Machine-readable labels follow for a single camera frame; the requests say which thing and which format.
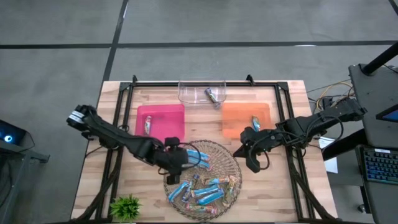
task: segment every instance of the white paper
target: white paper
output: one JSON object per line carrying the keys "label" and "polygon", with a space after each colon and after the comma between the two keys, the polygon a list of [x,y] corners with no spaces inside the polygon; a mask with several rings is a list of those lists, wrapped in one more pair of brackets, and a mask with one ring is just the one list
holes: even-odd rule
{"label": "white paper", "polygon": [[[323,149],[324,147],[327,147],[329,144],[331,144],[332,142],[334,142],[334,139],[331,138],[325,138],[325,137],[321,137],[319,139],[319,147],[321,147],[321,149]],[[325,161],[325,167],[326,167],[326,171],[327,172],[332,172],[337,174],[338,170],[337,170],[337,158],[331,158],[327,161]]]}

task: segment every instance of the blue light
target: blue light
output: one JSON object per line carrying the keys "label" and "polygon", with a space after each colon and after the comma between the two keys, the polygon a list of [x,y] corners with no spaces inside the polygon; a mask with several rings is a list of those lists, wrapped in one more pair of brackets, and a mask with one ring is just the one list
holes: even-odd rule
{"label": "blue light", "polygon": [[6,136],[4,137],[5,142],[11,142],[12,141],[12,137],[11,136]]}

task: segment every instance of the keyboard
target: keyboard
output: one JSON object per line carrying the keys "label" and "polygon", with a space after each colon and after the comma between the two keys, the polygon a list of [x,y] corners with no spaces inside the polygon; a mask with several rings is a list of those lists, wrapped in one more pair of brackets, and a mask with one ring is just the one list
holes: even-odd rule
{"label": "keyboard", "polygon": [[398,154],[365,150],[363,159],[367,180],[398,184]]}

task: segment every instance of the pink bin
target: pink bin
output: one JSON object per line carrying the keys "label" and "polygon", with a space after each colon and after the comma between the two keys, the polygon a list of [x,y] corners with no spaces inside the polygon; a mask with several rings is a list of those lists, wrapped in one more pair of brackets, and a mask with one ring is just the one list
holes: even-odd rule
{"label": "pink bin", "polygon": [[145,120],[151,116],[149,135],[164,142],[165,138],[185,137],[184,105],[143,105],[137,109],[136,135],[144,136]]}

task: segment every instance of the computer monitor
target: computer monitor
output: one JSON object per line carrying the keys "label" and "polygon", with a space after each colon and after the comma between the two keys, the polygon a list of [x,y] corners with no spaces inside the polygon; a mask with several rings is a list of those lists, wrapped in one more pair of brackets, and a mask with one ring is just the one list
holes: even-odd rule
{"label": "computer monitor", "polygon": [[391,106],[385,111],[377,114],[376,119],[398,123],[398,105]]}

